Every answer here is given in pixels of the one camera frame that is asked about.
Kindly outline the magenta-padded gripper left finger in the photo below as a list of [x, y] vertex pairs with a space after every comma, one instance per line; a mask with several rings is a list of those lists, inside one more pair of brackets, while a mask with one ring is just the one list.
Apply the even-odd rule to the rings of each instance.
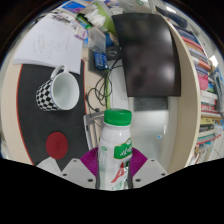
[[93, 148], [80, 159], [73, 158], [63, 169], [61, 177], [84, 188], [99, 188], [98, 148]]

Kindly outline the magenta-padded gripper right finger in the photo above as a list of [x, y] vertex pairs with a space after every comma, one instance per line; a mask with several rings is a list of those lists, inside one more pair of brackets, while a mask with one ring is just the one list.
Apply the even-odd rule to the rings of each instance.
[[132, 149], [127, 179], [129, 189], [143, 187], [167, 175], [167, 171], [155, 158], [147, 158], [139, 150]]

